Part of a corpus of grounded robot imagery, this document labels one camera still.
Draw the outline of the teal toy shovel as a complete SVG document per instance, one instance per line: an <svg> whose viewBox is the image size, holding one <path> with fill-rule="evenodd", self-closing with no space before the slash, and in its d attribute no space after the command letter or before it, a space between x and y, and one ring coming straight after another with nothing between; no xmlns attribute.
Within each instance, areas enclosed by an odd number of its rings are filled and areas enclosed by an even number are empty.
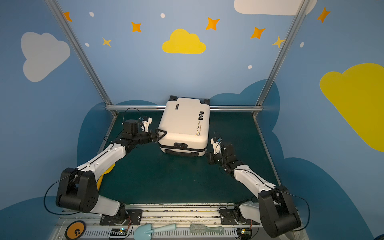
<svg viewBox="0 0 384 240"><path fill-rule="evenodd" d="M158 228L153 228L151 224L146 224L136 229L134 233L134 240L151 240L152 234L154 233L174 231L176 228L176 224L170 224Z"/></svg>

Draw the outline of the orange black round disc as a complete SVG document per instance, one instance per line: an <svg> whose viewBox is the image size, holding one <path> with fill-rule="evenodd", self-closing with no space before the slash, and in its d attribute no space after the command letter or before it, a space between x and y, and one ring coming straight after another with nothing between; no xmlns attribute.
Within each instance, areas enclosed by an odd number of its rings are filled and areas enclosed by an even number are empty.
<svg viewBox="0 0 384 240"><path fill-rule="evenodd" d="M84 221L75 221L67 227L65 231L65 238L67 240L77 240L84 234L85 231L86 223Z"/></svg>

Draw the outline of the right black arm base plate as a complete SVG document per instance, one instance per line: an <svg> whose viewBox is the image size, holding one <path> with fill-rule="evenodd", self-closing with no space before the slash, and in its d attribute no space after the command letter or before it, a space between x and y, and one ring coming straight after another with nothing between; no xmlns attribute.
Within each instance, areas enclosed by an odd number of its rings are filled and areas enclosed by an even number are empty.
<svg viewBox="0 0 384 240"><path fill-rule="evenodd" d="M251 225L251 220L245 219L240 215L240 211L235 209L219 208L221 225Z"/></svg>

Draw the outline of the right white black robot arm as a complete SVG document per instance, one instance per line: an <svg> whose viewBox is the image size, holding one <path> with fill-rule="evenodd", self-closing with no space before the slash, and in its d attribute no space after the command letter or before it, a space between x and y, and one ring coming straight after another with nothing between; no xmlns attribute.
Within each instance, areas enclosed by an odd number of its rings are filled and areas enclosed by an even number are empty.
<svg viewBox="0 0 384 240"><path fill-rule="evenodd" d="M285 186L276 186L238 160L233 145L212 143L209 163L219 164L232 178L247 187L258 202L247 201L237 206L241 218L260 223L271 238L301 231L302 221L295 206L294 195Z"/></svg>

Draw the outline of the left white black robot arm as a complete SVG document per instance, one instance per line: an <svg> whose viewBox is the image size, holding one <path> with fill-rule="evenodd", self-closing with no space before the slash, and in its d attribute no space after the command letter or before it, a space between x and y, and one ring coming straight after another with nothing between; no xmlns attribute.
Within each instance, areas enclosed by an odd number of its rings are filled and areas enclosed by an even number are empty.
<svg viewBox="0 0 384 240"><path fill-rule="evenodd" d="M137 145L157 142L167 135L164 130L149 130L152 119L126 120L123 130L100 154L77 168L65 169L59 180L56 205L81 213L100 214L108 225L126 225L126 205L99 194L97 182L117 161Z"/></svg>

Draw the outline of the yellow toy shovel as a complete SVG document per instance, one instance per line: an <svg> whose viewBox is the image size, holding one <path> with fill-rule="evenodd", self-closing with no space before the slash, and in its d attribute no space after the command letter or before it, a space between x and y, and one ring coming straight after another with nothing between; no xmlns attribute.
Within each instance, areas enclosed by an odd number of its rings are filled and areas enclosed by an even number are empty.
<svg viewBox="0 0 384 240"><path fill-rule="evenodd" d="M115 165L116 164L113 164L112 166L110 166L100 177L99 177L99 179L98 179L98 181L97 181L97 189L98 189L98 191L100 190L100 187L101 187L101 185L102 185L102 181L103 181L103 179L104 179L104 176L106 175L106 174L109 174L112 170L113 170L113 168L115 167Z"/></svg>

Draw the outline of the left aluminium frame post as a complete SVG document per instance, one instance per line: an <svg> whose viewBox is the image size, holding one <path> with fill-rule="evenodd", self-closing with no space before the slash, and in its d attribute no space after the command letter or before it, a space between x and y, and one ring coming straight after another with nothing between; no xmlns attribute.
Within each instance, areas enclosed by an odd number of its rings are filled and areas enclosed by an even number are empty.
<svg viewBox="0 0 384 240"><path fill-rule="evenodd" d="M60 28L62 29L63 33L67 37L69 43L71 44L72 48L74 49L75 53L77 54L80 62L82 63L84 69L86 70L87 74L89 75L91 81L93 82L94 86L96 87L98 93L100 94L102 100L108 105L113 105L110 97L108 96L106 89L104 88L100 78L98 77L95 69L93 68L91 62L89 61L80 41L78 40L76 34L74 33L70 22L66 19L64 12L62 11L62 8L58 1L53 0L45 0L47 6L49 7L50 11L52 12L53 16L55 17L56 21L58 22Z"/></svg>

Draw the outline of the pale green hair brush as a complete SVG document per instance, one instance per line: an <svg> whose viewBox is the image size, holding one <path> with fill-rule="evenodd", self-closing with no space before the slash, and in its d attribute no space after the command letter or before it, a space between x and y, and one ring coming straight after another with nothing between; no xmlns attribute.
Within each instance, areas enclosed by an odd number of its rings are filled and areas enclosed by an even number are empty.
<svg viewBox="0 0 384 240"><path fill-rule="evenodd" d="M207 227L203 224L190 224L189 227L190 233L192 234L206 234L206 233L214 233L223 235L225 233L224 227Z"/></svg>

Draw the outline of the aluminium frame post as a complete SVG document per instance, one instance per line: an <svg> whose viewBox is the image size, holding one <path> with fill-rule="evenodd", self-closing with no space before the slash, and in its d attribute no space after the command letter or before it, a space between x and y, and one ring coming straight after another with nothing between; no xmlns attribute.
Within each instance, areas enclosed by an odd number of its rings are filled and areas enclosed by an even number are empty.
<svg viewBox="0 0 384 240"><path fill-rule="evenodd" d="M62 29L63 33L67 37L69 43L71 44L72 48L74 49L75 53L77 54L80 62L82 63L84 69L86 70L87 74L89 75L91 81L93 82L94 86L96 87L98 93L100 94L102 100L108 105L113 105L110 97L108 96L106 89L104 88L100 78L98 77L95 69L93 68L91 62L89 61L80 41L78 40L76 34L74 33L70 22L66 19L64 12L62 11L62 8L58 1L53 0L45 0L47 6L49 7L50 11L52 12L53 16L55 17L56 21L58 22L60 28Z"/></svg>
<svg viewBox="0 0 384 240"><path fill-rule="evenodd" d="M279 70L281 66L283 65L283 62L290 50L290 47L292 43L294 42L294 39L304 21L304 18L306 17L307 9L309 9L311 1L310 0L304 0L299 5L298 11L293 19L293 22L287 32L286 40L283 42L283 46L280 47L278 56L275 60L275 63L273 65L273 68L267 78L267 81L265 82L262 91L258 97L256 107L258 107L258 110L253 111L252 115L254 120L256 120L256 117L259 112L263 110L263 104L268 96L268 93L270 92L270 89L279 73Z"/></svg>

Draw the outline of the left small circuit board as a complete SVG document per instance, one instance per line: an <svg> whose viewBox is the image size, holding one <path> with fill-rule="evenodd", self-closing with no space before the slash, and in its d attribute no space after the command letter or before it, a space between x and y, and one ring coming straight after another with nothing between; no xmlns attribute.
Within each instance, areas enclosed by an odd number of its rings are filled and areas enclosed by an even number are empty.
<svg viewBox="0 0 384 240"><path fill-rule="evenodd" d="M127 228L111 229L109 233L109 240L124 240L127 236Z"/></svg>

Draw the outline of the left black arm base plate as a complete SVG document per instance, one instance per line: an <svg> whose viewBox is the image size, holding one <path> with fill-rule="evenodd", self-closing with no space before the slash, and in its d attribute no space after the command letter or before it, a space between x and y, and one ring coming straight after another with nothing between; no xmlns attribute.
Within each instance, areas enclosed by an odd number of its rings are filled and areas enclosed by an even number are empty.
<svg viewBox="0 0 384 240"><path fill-rule="evenodd" d="M126 209L116 216L102 215L100 226L139 226L142 219L142 210Z"/></svg>

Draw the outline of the right small circuit board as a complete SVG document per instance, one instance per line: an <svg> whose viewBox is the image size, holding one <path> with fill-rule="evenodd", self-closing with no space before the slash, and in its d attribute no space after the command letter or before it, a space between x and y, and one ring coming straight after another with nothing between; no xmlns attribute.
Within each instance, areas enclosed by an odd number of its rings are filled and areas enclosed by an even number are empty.
<svg viewBox="0 0 384 240"><path fill-rule="evenodd" d="M252 238L253 232L249 228L236 228L236 234L236 240L250 240Z"/></svg>

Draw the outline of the white hard-shell suitcase black lining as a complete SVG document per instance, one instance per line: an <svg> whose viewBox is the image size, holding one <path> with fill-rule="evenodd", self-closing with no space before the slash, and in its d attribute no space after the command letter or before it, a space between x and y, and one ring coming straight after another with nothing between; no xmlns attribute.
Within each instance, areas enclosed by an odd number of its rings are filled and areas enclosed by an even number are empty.
<svg viewBox="0 0 384 240"><path fill-rule="evenodd" d="M160 149L170 155L204 156L209 122L209 99L170 96L158 127Z"/></svg>

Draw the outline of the small circuit board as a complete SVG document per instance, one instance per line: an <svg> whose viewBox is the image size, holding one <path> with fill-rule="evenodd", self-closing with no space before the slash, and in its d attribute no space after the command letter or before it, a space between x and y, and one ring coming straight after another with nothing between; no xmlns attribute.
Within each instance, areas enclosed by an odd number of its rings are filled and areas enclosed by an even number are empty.
<svg viewBox="0 0 384 240"><path fill-rule="evenodd" d="M250 240L252 238L253 232L249 228L236 228L236 234L236 240Z"/></svg>
<svg viewBox="0 0 384 240"><path fill-rule="evenodd" d="M109 233L109 240L124 240L127 236L127 228L111 229Z"/></svg>

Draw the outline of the right aluminium frame post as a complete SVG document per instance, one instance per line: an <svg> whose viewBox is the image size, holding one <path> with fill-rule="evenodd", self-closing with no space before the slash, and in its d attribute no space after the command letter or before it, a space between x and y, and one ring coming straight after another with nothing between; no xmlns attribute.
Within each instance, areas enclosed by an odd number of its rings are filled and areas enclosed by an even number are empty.
<svg viewBox="0 0 384 240"><path fill-rule="evenodd" d="M279 73L279 70L281 66L283 65L283 62L290 50L290 47L292 43L294 42L294 39L304 21L304 18L306 17L307 9L309 9L311 1L310 0L304 0L299 5L298 11L293 19L293 22L287 32L286 40L283 42L283 46L280 47L278 56L275 60L275 63L273 65L273 68L267 78L267 81L265 82L262 91L258 97L256 107L258 107L258 110L253 111L252 115L254 120L256 120L256 117L259 112L263 110L263 104L268 96L268 93L270 92L270 89Z"/></svg>

